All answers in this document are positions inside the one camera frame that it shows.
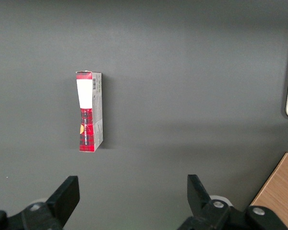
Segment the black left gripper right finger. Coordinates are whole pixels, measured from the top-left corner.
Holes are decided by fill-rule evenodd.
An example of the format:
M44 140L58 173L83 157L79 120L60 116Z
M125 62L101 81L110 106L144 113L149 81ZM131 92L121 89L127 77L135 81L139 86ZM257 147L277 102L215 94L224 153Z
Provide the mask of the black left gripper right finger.
M287 230L272 210L248 206L239 211L220 199L212 199L196 174L187 177L187 198L192 216L179 230Z

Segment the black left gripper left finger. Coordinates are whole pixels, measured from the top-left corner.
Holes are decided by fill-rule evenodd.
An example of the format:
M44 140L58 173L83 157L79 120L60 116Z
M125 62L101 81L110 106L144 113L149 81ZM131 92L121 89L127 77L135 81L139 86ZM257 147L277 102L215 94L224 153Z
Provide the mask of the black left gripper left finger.
M0 230L62 230L79 201L78 176L69 176L44 202L34 202L10 217L0 210Z

